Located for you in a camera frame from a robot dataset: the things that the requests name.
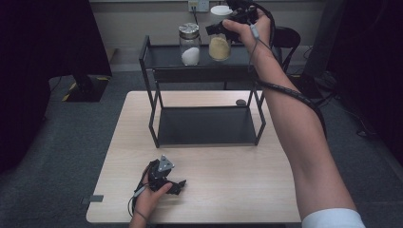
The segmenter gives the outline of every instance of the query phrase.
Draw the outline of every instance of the wooden table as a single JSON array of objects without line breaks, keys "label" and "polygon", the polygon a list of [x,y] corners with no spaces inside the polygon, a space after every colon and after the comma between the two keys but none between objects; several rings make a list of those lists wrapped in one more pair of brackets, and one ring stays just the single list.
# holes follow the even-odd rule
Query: wooden table
[{"label": "wooden table", "polygon": [[[233,105],[238,99],[247,100],[248,95],[249,91],[163,91],[165,105],[177,106]],[[256,109],[252,103],[254,124],[259,126]],[[267,105],[263,111],[267,125],[257,146],[156,148],[148,129],[148,95],[145,91],[129,92],[94,191],[104,199],[89,205],[87,220],[129,222],[127,203],[143,170],[166,155],[175,164],[168,179],[187,183],[178,196],[161,198],[150,222],[300,222],[290,164]]]}]

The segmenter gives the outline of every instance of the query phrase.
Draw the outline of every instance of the black device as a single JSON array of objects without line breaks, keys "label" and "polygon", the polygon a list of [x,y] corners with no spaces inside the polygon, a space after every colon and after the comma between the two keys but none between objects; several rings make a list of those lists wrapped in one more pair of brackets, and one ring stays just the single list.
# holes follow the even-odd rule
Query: black device
[{"label": "black device", "polygon": [[[233,11],[230,16],[229,20],[236,21],[241,24],[248,24],[248,25],[253,25],[257,22],[258,20],[258,12],[257,9],[262,10],[267,17],[271,21],[271,33],[270,33],[270,48],[273,46],[273,40],[274,40],[274,35],[275,35],[275,20],[273,18],[272,13],[262,7],[261,5],[254,3],[252,0],[226,0],[225,1],[228,5],[228,7]],[[211,25],[205,28],[207,31],[208,35],[213,35],[213,34],[225,34],[225,37],[227,40],[231,40],[236,43],[240,43],[239,40],[239,35],[234,32],[226,29],[223,25],[222,22],[219,22],[215,25]]]},{"label": "black device", "polygon": [[167,194],[179,195],[186,183],[186,180],[176,183],[167,179],[167,176],[174,167],[175,165],[164,155],[161,156],[160,161],[152,161],[148,165],[148,187],[155,192],[163,187],[166,183],[171,182],[172,187],[169,189]]},{"label": "black device", "polygon": [[[172,171],[175,165],[166,158],[165,155],[161,155],[161,160],[156,159],[155,161],[151,161],[146,169],[143,171],[142,178],[140,179],[139,184],[137,185],[136,190],[134,191],[134,196],[130,199],[132,200],[131,204],[131,214],[134,212],[134,208],[136,206],[137,197],[143,192],[143,190],[148,186],[152,191],[156,192],[161,187],[163,187],[166,183],[171,182],[172,187],[166,194],[179,195],[182,191],[182,188],[186,184],[186,180],[183,180],[179,183],[173,182],[167,179],[167,176]],[[148,183],[143,183],[145,175],[148,173]]]}]

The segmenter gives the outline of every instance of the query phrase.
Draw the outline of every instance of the jar lid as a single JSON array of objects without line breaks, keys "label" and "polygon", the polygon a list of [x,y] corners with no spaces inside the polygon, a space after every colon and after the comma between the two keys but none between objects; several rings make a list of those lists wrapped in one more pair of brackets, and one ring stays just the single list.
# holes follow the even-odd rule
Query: jar lid
[{"label": "jar lid", "polygon": [[228,16],[232,10],[228,6],[220,5],[213,7],[210,12],[218,16]]},{"label": "jar lid", "polygon": [[185,40],[195,39],[199,36],[199,26],[194,23],[186,23],[179,26],[179,36]]}]

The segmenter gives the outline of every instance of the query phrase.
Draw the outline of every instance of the white lid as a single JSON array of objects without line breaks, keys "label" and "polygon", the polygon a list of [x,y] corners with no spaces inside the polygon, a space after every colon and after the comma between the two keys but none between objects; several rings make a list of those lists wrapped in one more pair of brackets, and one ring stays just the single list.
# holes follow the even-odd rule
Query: white lid
[{"label": "white lid", "polygon": [[228,6],[215,6],[210,11],[218,16],[225,16],[232,13],[232,10],[230,10]]}]

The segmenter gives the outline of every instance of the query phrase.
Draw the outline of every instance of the forearm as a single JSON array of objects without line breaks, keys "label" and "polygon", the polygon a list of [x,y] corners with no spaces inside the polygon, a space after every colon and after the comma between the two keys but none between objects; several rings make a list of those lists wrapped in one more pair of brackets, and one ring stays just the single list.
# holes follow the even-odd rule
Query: forearm
[{"label": "forearm", "polygon": [[[253,61],[262,81],[297,91],[268,49]],[[315,111],[286,94],[270,89],[263,92],[278,139],[293,170],[301,218],[318,209],[355,209]]]}]

